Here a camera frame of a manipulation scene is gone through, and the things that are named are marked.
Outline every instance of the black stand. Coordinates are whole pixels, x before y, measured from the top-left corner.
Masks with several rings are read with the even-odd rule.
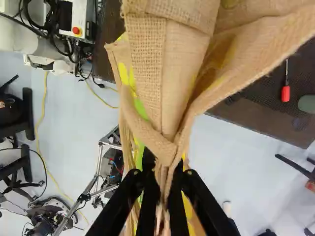
[[[21,183],[21,180],[17,180],[18,170],[23,169],[25,181],[27,183]],[[13,163],[0,169],[0,181],[4,180],[5,184],[8,186],[2,194],[9,193],[14,191],[23,197],[26,197],[29,201],[34,199],[21,188],[24,187],[41,187],[44,185],[44,181],[39,183],[32,183],[32,171],[31,171],[31,161],[30,161],[30,150],[29,146],[23,144],[21,145],[21,158],[14,161]]]
[[[35,140],[32,90],[30,88],[23,88],[23,109],[23,113],[17,121],[7,125],[0,125],[0,139],[14,136],[18,132],[25,131],[28,140]]]
[[[133,169],[128,172],[86,236],[118,236],[134,202],[142,191],[144,191],[144,195],[136,235],[154,235],[156,206],[160,197],[159,187],[154,176],[154,166],[154,156],[145,148],[142,160],[143,171]],[[181,191],[189,198],[207,235],[239,236],[197,172],[194,170],[183,172],[183,161],[175,169],[168,197],[167,206],[172,235],[189,236]]]

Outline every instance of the white device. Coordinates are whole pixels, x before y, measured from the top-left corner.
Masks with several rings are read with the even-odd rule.
[[[92,22],[95,21],[94,0],[63,0],[61,7],[65,22],[60,22],[60,34],[91,40]]]

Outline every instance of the metal frame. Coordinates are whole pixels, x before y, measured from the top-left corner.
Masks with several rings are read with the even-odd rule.
[[[63,231],[63,229],[67,225],[69,218],[75,213],[75,211],[79,208],[79,206],[84,201],[89,201],[93,198],[96,198],[96,197],[102,195],[102,194],[113,191],[119,187],[119,185],[116,185],[114,187],[105,188],[105,189],[101,189],[101,190],[98,190],[98,191],[93,192],[93,193],[89,193],[91,191],[91,189],[93,188],[93,186],[95,185],[95,182],[97,179],[98,179],[98,175],[95,174],[94,177],[92,178],[91,182],[88,184],[88,186],[83,191],[83,193],[79,196],[77,201],[73,204],[73,206],[71,207],[68,214],[65,216],[65,218],[62,220],[62,222],[59,224],[59,226],[56,229],[56,231],[54,232],[53,236],[60,235],[60,233]]]
[[[89,201],[91,199],[93,199],[93,203],[95,203],[96,197],[98,197],[98,196],[100,196],[102,194],[111,192],[111,191],[113,191],[113,190],[115,190],[115,189],[117,189],[119,187],[118,185],[116,185],[116,186],[113,186],[113,187],[110,187],[110,188],[97,190],[98,189],[98,176],[100,174],[100,170],[101,170],[101,166],[102,166],[103,146],[109,146],[110,148],[122,150],[122,147],[120,145],[113,144],[113,143],[111,143],[109,141],[109,138],[111,137],[111,135],[113,135],[113,133],[115,133],[115,131],[117,131],[118,129],[119,129],[119,127],[117,125],[106,136],[104,136],[103,138],[101,138],[98,141],[99,149],[98,149],[98,161],[97,161],[96,173],[95,173],[94,177],[92,178],[91,182],[88,184],[88,186],[83,191],[83,193],[79,196],[77,201],[71,207],[71,209],[68,212],[68,214],[66,215],[66,217],[60,223],[60,225],[58,226],[58,228],[54,232],[53,236],[60,235],[60,233],[63,231],[63,229],[67,225],[69,217],[71,217],[74,214],[74,212],[79,208],[81,203],[83,203],[84,201]]]

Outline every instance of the light blue floor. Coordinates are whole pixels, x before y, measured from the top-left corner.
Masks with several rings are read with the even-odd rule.
[[[44,72],[24,66],[19,54],[0,53],[0,61],[0,84],[19,74],[19,81],[12,84],[10,90],[21,95],[23,86],[33,89],[37,120],[41,114]],[[119,104],[119,97],[113,91],[93,88],[108,103]],[[61,190],[72,199],[79,196],[95,172],[98,140],[117,123],[118,111],[100,103],[77,78],[49,76],[46,116],[39,129],[40,147],[48,169]],[[36,148],[35,143],[26,141],[23,135],[19,139]],[[256,236],[266,227],[274,229],[278,236],[303,236],[303,228],[315,220],[315,195],[305,189],[306,178],[275,159],[275,153],[286,155],[311,170],[312,165],[305,159],[315,153],[315,147],[301,150],[209,116],[199,116],[195,121],[190,165],[220,204],[224,200],[232,201],[232,216],[242,236]],[[1,153],[0,162],[13,160],[17,155],[18,152],[13,151]],[[42,180],[44,173],[36,156],[32,157],[31,164],[34,181]],[[0,189],[4,188],[4,183],[0,182]],[[40,193],[41,189],[32,191]],[[50,178],[45,196],[60,196],[66,200]],[[26,207],[27,202],[15,193],[8,198]],[[9,203],[2,207],[22,213]],[[89,203],[82,210],[89,222],[99,211]],[[0,236],[19,236],[25,222],[23,217],[3,211]],[[77,226],[88,227],[81,217]],[[62,235],[84,234],[73,229]]]

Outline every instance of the chair leg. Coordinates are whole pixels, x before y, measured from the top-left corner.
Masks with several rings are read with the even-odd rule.
[[[296,169],[297,171],[301,172],[303,175],[305,175],[307,178],[309,178],[311,181],[314,181],[315,179],[312,176],[312,173],[309,172],[308,170],[304,169],[302,166],[296,164],[295,162],[287,159],[284,156],[281,156],[280,154],[276,154],[275,155],[276,158],[278,158],[279,160],[283,161],[284,163],[290,165],[291,167],[293,167],[294,169]]]
[[[315,161],[313,159],[310,159],[309,157],[306,159],[308,162],[312,163],[313,165],[315,165]]]

